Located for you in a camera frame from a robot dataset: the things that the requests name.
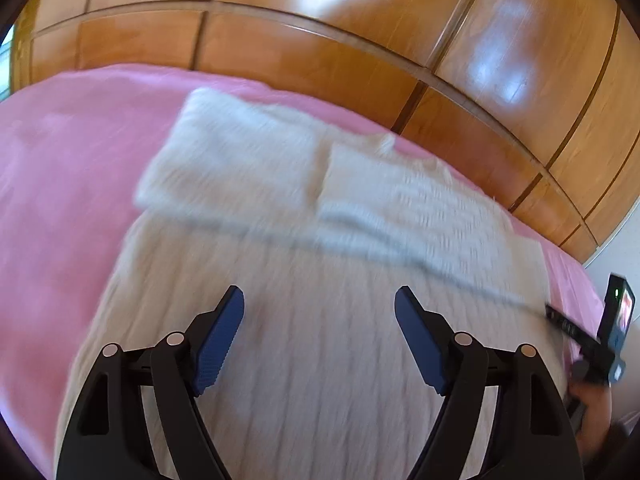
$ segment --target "bed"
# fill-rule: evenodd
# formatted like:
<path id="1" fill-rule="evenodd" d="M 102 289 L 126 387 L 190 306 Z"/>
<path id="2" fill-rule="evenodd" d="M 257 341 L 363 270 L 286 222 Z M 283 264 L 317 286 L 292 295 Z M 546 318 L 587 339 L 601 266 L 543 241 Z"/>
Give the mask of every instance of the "bed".
<path id="1" fill-rule="evenodd" d="M 139 215 L 136 183 L 201 86 L 439 156 L 540 242 L 552 303 L 595 332 L 578 261 L 638 196 L 640 44 L 614 0 L 544 1 L 31 0 L 20 91 L 0 104 L 0 411 L 36 466 L 52 476 L 69 367 Z"/>

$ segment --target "pink fabric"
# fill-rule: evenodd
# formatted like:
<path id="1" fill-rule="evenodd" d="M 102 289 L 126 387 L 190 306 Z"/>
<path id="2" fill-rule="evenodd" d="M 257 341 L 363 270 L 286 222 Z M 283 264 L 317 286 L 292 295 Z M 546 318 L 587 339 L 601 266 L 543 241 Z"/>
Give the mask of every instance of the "pink fabric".
<path id="1" fill-rule="evenodd" d="M 63 73 L 0 103 L 0 412 L 48 478 L 68 369 L 138 215 L 133 190 L 186 95 L 201 86 L 297 108 L 359 134 L 386 131 L 262 83 L 141 65 Z M 405 139 L 396 148 L 433 156 Z M 542 243 L 552 303 L 595 333 L 602 302 L 580 264 L 513 224 Z"/>

